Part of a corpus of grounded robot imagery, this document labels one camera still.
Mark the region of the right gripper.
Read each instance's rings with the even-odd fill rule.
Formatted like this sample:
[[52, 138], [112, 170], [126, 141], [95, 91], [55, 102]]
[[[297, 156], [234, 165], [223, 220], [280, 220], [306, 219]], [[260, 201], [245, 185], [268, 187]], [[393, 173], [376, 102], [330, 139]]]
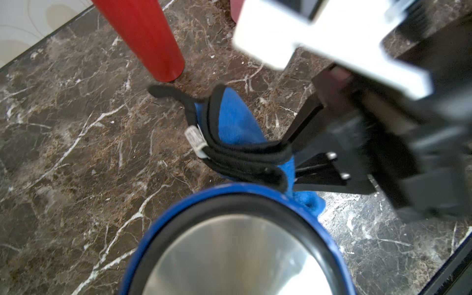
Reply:
[[377, 181], [406, 221], [468, 219], [472, 191], [466, 161], [472, 149], [472, 17], [463, 15], [399, 57], [430, 73], [433, 93], [410, 100], [354, 71], [331, 64], [282, 140], [292, 143], [321, 111], [325, 132], [356, 159], [335, 152], [296, 166], [295, 191], [370, 195]]

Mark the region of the blue thermos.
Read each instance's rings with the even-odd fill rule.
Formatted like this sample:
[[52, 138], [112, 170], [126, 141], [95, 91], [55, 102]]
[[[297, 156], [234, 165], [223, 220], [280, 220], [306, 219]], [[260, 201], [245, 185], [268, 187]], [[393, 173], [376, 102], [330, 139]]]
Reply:
[[231, 183], [193, 194], [147, 230], [122, 295], [354, 295], [314, 192]]

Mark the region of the red thermos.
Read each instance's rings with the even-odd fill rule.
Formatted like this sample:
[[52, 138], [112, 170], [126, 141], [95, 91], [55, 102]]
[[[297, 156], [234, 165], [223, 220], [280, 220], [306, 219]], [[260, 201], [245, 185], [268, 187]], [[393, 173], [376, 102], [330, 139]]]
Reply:
[[185, 61], [157, 0], [93, 0], [155, 80], [171, 82]]

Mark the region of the blue cleaning cloth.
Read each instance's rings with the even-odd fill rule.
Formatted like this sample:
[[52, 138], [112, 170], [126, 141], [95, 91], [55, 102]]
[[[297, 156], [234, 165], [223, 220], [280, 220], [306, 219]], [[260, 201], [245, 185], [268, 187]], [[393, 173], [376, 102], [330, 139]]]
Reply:
[[295, 155], [287, 141], [269, 141], [239, 94], [220, 84], [207, 98], [194, 98], [173, 86], [153, 85], [154, 98], [173, 98], [184, 106], [187, 140], [195, 154], [221, 176], [275, 189], [313, 216], [326, 202], [315, 191], [295, 191]]

